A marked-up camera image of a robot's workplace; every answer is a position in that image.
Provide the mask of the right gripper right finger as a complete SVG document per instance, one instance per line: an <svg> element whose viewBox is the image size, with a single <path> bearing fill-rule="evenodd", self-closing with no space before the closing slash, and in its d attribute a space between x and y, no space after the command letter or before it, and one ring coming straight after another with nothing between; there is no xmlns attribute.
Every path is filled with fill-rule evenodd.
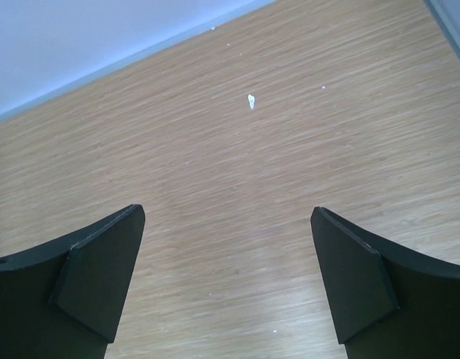
<svg viewBox="0 0 460 359"><path fill-rule="evenodd" d="M348 358L460 358L460 265L371 233L324 207L311 230Z"/></svg>

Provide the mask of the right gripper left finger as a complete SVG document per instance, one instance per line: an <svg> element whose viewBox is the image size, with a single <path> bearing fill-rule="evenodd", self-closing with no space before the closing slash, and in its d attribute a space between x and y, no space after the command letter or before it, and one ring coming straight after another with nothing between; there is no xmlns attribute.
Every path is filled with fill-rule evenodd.
<svg viewBox="0 0 460 359"><path fill-rule="evenodd" d="M142 205L0 257L0 358L103 358L144 232Z"/></svg>

